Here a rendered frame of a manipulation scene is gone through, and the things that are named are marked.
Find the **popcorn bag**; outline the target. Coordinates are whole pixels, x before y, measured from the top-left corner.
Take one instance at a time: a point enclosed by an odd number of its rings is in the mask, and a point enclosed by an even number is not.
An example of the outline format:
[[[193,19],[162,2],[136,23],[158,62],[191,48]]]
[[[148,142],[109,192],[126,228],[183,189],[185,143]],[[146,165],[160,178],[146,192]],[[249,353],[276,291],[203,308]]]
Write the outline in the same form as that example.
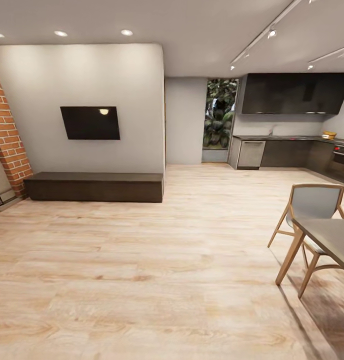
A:
[[[323,136],[322,136],[322,139],[324,139],[324,140],[334,140],[335,136],[336,136],[335,132],[325,131]]]

